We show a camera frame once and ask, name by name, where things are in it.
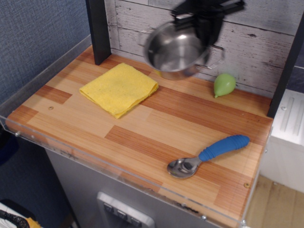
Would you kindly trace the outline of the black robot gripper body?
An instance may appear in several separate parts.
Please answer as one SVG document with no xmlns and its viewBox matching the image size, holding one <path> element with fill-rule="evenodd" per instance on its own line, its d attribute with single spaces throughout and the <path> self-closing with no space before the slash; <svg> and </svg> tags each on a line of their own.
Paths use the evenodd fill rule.
<svg viewBox="0 0 304 228">
<path fill-rule="evenodd" d="M 243 0 L 185 0 L 171 10 L 171 15 L 174 18 L 187 14 L 205 16 L 223 13 L 227 15 L 243 10 L 244 7 Z"/>
</svg>

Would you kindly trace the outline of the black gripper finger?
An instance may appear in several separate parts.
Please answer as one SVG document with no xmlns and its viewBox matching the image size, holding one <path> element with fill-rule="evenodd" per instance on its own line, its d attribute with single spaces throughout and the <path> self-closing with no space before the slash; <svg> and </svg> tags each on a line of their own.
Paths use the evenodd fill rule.
<svg viewBox="0 0 304 228">
<path fill-rule="evenodd" d="M 196 35 L 201 44 L 205 47 L 215 44 L 218 40 L 224 14 L 211 16 L 197 16 L 196 18 Z"/>
<path fill-rule="evenodd" d="M 174 16 L 174 26 L 176 30 L 194 27 L 195 16 L 193 14 L 181 14 Z"/>
</svg>

